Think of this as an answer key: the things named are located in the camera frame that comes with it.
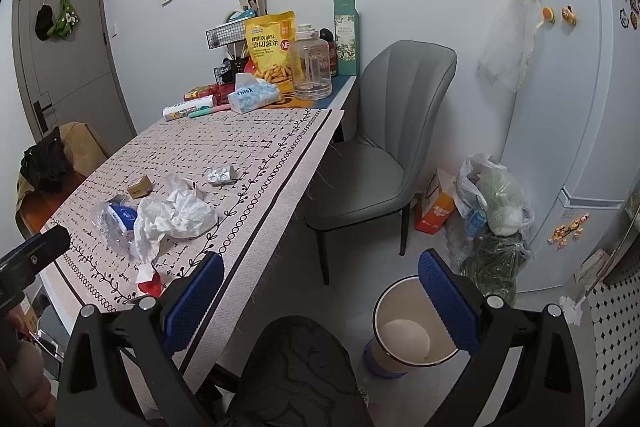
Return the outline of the person's left hand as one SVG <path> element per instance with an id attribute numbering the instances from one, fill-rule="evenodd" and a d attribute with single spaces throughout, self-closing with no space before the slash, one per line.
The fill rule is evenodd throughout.
<path id="1" fill-rule="evenodd" d="M 44 376 L 43 357 L 29 340 L 18 338 L 28 335 L 25 314 L 20 305 L 1 317 L 1 367 L 22 400 L 26 410 L 40 425 L 53 425 L 56 398 L 50 381 Z"/>

